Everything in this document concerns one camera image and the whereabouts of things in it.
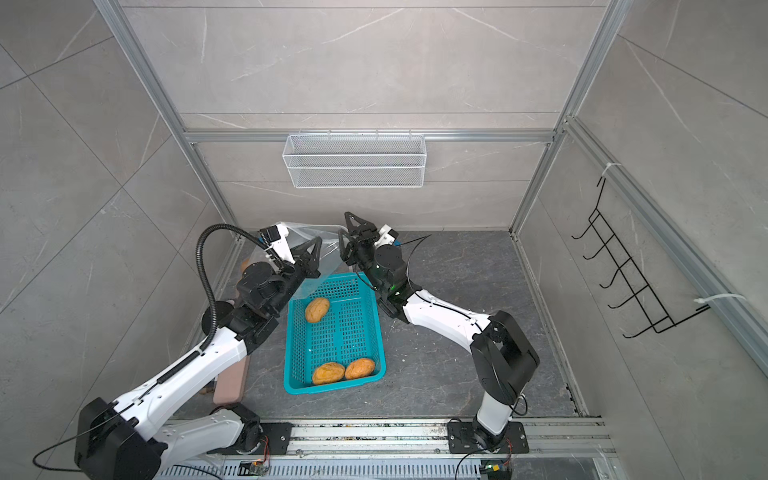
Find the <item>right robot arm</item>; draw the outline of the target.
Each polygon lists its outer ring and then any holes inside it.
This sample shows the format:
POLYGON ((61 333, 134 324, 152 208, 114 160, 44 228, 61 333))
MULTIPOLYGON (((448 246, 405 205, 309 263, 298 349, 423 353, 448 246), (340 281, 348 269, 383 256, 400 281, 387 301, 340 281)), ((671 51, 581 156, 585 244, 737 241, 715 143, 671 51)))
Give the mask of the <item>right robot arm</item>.
POLYGON ((345 212, 339 230, 341 260, 361 273, 378 306, 392 318, 424 327, 471 354, 481 405, 472 420, 473 449, 493 451, 504 441, 512 414, 540 365, 540 358, 513 316, 467 310, 444 301, 409 278, 398 233, 345 212))

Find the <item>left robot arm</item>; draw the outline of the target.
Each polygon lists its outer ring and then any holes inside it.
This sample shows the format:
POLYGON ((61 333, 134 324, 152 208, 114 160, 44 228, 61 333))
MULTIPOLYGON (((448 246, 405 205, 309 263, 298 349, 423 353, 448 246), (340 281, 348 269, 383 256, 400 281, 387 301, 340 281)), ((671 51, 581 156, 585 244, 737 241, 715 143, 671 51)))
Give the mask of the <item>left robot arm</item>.
POLYGON ((97 398, 81 410, 74 461, 88 478, 152 479, 209 451, 233 446, 250 451, 257 446, 260 419, 241 405, 180 423, 170 418, 211 380, 266 341, 303 281, 320 277, 322 240, 315 237, 277 254, 277 264, 257 262, 247 267, 237 284, 239 303, 232 306, 216 301, 202 263, 205 241, 218 228, 207 228, 196 247, 198 275, 210 303, 205 339, 114 401, 97 398))

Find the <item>large yellow potato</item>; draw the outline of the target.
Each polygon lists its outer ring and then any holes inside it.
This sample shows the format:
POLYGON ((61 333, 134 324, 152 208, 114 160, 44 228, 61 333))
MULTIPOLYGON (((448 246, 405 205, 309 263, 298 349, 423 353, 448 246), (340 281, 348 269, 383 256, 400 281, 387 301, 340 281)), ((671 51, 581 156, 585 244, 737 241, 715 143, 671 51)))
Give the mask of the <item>large yellow potato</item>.
POLYGON ((326 298, 318 297, 311 300, 305 308, 305 319, 310 324, 319 323, 328 313, 330 301, 326 298))

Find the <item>wrinkled orange potato bottom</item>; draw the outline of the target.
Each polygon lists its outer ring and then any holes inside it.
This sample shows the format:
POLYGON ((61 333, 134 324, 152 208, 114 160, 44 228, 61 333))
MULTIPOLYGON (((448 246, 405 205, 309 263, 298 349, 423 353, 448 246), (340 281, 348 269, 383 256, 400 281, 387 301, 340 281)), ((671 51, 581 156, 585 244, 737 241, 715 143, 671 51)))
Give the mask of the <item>wrinkled orange potato bottom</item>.
POLYGON ((370 376, 376 368, 376 363, 369 358, 361 358, 350 363, 345 370, 346 380, 355 380, 370 376))

